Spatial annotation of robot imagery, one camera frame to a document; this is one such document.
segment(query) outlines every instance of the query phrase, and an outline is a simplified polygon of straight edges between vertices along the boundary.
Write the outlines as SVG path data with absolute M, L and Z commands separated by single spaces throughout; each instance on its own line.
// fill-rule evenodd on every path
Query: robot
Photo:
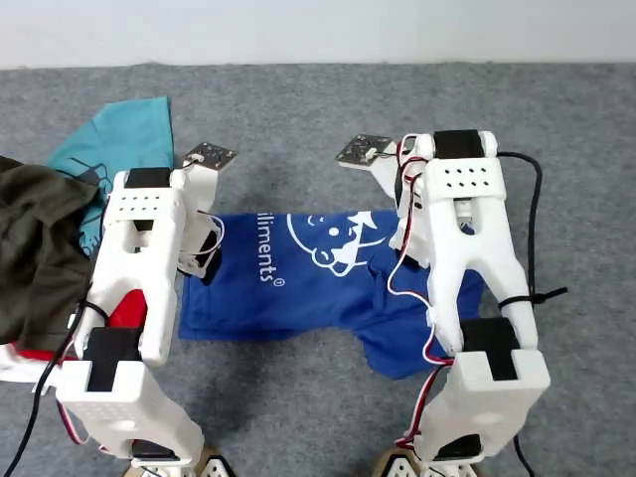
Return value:
M 427 298 L 393 290 L 394 273 L 388 283 L 389 292 L 425 305 L 431 334 L 423 357 L 438 367 L 422 388 L 409 430 L 396 441 L 412 452 L 421 477 L 477 475 L 471 464 L 513 439 L 550 385 L 537 349 L 533 304 L 566 289 L 537 294 L 534 263 L 529 287 L 513 248 L 500 155 L 520 156 L 498 154 L 489 131 L 452 130 L 408 134 L 398 143 L 361 134 L 336 158 L 344 167 L 370 171 L 395 200 L 399 222 L 390 246 L 399 251 L 399 261 L 394 273 L 406 257 L 430 267 Z M 457 294 L 467 268 L 481 274 L 499 302 L 500 317 L 460 322 Z M 430 356 L 433 337 L 447 357 Z M 446 367 L 443 390 L 425 403 Z M 385 475 L 415 475 L 412 467 L 395 454 Z
M 212 278 L 225 230 L 210 211 L 219 173 L 235 156 L 206 142 L 186 156 L 181 169 L 132 169 L 115 176 L 89 306 L 75 331 L 79 359 L 64 362 L 58 374 L 59 403 L 81 420 L 100 450 L 130 460 L 147 476 L 231 472 L 220 456 L 206 455 L 201 428 L 163 394 L 151 367 L 168 359 L 176 270 Z M 107 326 L 135 289 L 143 292 L 145 319 Z
M 422 354 L 436 368 L 396 442 L 416 462 L 396 454 L 383 475 L 476 476 L 472 464 L 516 436 L 550 385 L 537 349 L 534 274 L 529 286 L 511 239 L 502 154 L 491 132 L 462 130 L 408 134 L 400 142 L 361 134 L 337 157 L 342 166 L 370 171 L 395 200 L 399 222 L 390 246 L 399 260 L 388 290 L 419 299 L 431 328 Z M 235 155 L 202 143 L 180 169 L 133 169 L 114 180 L 85 307 L 72 317 L 78 359 L 58 371 L 57 399 L 102 451 L 130 460 L 135 475 L 234 475 L 221 456 L 205 450 L 201 428 L 163 394 L 151 368 L 168 359 L 176 270 L 204 280 L 214 275 L 225 231 L 211 210 L 219 173 Z M 392 288 L 407 257 L 430 267 L 428 297 Z M 482 275 L 502 316 L 459 320 L 456 300 L 467 268 Z M 143 291 L 145 318 L 108 326 L 134 289 Z M 430 355 L 434 338 L 447 356 Z M 426 403 L 443 368 L 445 386 Z

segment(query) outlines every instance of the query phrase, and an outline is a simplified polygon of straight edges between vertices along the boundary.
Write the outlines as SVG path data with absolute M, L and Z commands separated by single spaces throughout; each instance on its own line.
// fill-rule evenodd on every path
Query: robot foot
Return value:
M 412 451 L 391 448 L 378 460 L 373 477 L 487 477 L 481 468 L 471 465 L 427 465 Z
M 194 469 L 129 467 L 122 477 L 236 477 L 228 461 L 210 447 L 204 447 L 201 460 Z

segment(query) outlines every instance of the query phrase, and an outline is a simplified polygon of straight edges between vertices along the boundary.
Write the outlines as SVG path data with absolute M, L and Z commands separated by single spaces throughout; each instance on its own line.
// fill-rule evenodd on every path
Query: gray carpet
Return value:
M 371 175 L 334 155 L 364 131 L 495 132 L 545 167 L 538 222 L 540 290 L 570 294 L 537 310 L 553 385 L 522 432 L 539 475 L 631 475 L 636 464 L 636 66 L 270 66 L 0 72 L 0 153 L 42 162 L 110 101 L 167 94 L 176 150 L 236 147 L 219 211 L 386 208 Z M 533 173 L 506 160 L 508 211 L 525 256 Z M 176 341 L 158 372 L 239 476 L 367 476 L 407 425 L 424 376 L 371 372 L 342 331 L 265 344 Z M 1 467 L 31 405 L 0 385 Z M 44 401 L 16 475 L 115 476 L 121 462 L 74 448 Z M 512 446 L 487 461 L 521 476 Z

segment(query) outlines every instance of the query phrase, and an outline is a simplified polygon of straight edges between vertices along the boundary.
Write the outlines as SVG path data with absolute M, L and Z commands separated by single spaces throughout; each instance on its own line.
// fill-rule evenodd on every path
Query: black zip tie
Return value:
M 555 298 L 556 296 L 563 295 L 567 293 L 567 287 L 562 286 L 561 288 L 557 288 L 555 290 L 549 291 L 548 293 L 535 293 L 534 295 L 520 295 L 520 296 L 511 296 L 510 298 L 506 298 L 504 301 L 499 303 L 499 309 L 501 310 L 504 306 L 511 305 L 513 303 L 518 303 L 520 301 L 530 301 L 533 305 L 541 305 L 546 303 L 546 301 L 551 298 Z

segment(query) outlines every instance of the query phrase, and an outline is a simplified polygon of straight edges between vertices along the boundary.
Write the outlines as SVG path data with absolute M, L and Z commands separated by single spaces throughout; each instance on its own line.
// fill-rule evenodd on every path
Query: blue t-shirt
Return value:
M 387 279 L 398 261 L 389 239 L 395 211 L 332 215 L 222 216 L 226 238 L 212 283 L 187 278 L 180 337 L 270 340 L 338 327 L 362 340 L 369 365 L 392 378 L 428 368 L 424 306 L 393 296 Z M 394 288 L 426 293 L 428 270 L 404 265 Z M 466 272 L 462 319 L 476 318 L 483 281 Z M 442 354 L 435 345 L 434 351 Z

